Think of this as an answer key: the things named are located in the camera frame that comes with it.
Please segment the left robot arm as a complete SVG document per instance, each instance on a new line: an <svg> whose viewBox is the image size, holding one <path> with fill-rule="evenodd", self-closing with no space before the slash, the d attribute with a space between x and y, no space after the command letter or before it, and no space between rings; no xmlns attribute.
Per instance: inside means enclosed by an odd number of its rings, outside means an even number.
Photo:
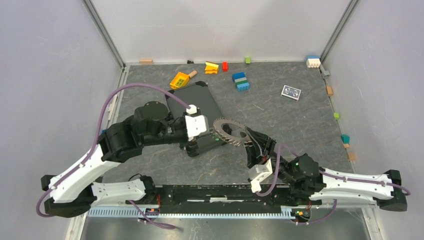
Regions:
<svg viewBox="0 0 424 240"><path fill-rule="evenodd" d="M41 178L45 191L44 214L73 218L97 205L154 203L158 190L150 176L115 183L102 183L98 179L140 156L144 147L183 144L208 131L208 119L194 105L176 119L170 119L167 106L157 101L138 107L133 115L106 129L94 147L66 171Z"/></svg>

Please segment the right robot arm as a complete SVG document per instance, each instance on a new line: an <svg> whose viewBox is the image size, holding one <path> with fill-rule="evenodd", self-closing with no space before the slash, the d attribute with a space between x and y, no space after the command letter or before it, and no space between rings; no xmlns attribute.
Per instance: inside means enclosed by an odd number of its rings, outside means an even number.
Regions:
<svg viewBox="0 0 424 240"><path fill-rule="evenodd" d="M407 196L411 193L402 186L401 174L390 169L382 174L362 175L346 173L319 166L308 154L292 151L294 159L281 155L286 147L266 134L246 127L240 134L247 141L247 167L251 191L259 197L270 195L277 180L288 186L285 195L293 203L325 200L353 200L377 205L391 212L408 209Z"/></svg>

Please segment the metal disc keyring with rings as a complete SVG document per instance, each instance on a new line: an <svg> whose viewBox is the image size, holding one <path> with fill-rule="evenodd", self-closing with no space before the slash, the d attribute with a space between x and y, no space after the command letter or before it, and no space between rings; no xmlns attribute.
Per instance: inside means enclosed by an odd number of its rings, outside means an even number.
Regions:
<svg viewBox="0 0 424 240"><path fill-rule="evenodd" d="M213 122L213 133L225 143L235 147L252 146L253 141L247 132L247 126L228 118L217 118Z"/></svg>

